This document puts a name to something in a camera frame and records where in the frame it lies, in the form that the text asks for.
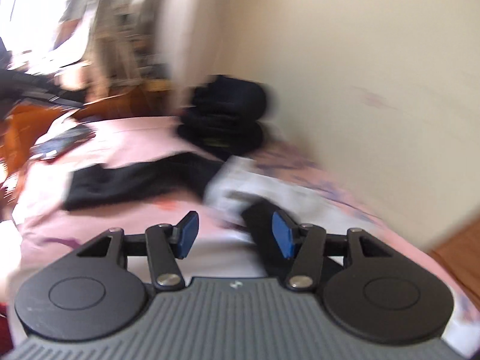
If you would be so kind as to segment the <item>pile of black clothes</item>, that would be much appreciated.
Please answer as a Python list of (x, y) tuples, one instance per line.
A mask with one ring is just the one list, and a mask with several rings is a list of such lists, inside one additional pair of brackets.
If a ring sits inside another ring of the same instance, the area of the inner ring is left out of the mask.
[(179, 137), (222, 161), (246, 156), (267, 139), (260, 120), (269, 110), (266, 88), (253, 81), (216, 75), (193, 89), (180, 113)]

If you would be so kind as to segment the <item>pink floral bed sheet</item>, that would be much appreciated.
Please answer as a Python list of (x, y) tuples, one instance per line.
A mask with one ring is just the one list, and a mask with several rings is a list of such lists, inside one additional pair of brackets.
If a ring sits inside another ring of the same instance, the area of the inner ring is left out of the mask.
[[(52, 164), (34, 163), (28, 171), (13, 211), (23, 237), (23, 270), (45, 266), (109, 228), (142, 233), (151, 225), (175, 223), (187, 212), (197, 211), (199, 236), (180, 263), (186, 277), (249, 277), (260, 273), (252, 239), (227, 193), (210, 193), (201, 200), (186, 189), (177, 189), (143, 201), (65, 211), (63, 201), (76, 170), (94, 164), (118, 168), (193, 150), (176, 135), (176, 121), (171, 117), (106, 120), (92, 127), (96, 133), (93, 139)], [(265, 197), (299, 221), (318, 224), (329, 233), (363, 228), (437, 275), (455, 299), (445, 341), (465, 356), (479, 348), (479, 311), (448, 272), (390, 230), (295, 147), (277, 141), (250, 159), (233, 160), (232, 165), (234, 189)]]

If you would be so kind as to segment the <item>black long garment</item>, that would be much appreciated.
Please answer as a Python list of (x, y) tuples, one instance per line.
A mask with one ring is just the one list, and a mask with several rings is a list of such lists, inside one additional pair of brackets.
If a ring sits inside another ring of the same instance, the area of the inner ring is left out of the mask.
[(62, 208), (65, 211), (77, 211), (129, 203), (178, 189), (185, 189), (203, 198), (208, 184), (223, 165), (221, 161), (192, 152), (180, 152), (155, 161), (118, 168), (95, 164), (72, 173)]

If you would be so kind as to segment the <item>white printed t-shirt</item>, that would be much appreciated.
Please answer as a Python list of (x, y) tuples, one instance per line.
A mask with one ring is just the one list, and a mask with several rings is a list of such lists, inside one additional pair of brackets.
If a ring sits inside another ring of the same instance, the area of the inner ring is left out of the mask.
[(187, 278), (284, 278), (291, 262), (283, 257), (273, 236), (278, 211), (296, 223), (312, 223), (339, 235), (366, 224), (314, 189), (254, 172), (253, 162), (246, 158), (219, 163), (180, 153), (156, 162), (146, 187), (154, 196), (185, 189), (213, 217), (212, 224), (199, 234), (192, 256), (180, 265)]

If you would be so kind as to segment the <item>smartphone on bed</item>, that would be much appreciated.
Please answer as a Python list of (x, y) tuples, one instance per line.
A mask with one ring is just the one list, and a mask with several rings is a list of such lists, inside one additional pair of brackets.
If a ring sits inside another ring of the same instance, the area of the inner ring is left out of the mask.
[(76, 147), (95, 137), (95, 130), (85, 124), (78, 124), (30, 149), (32, 160), (52, 163)]

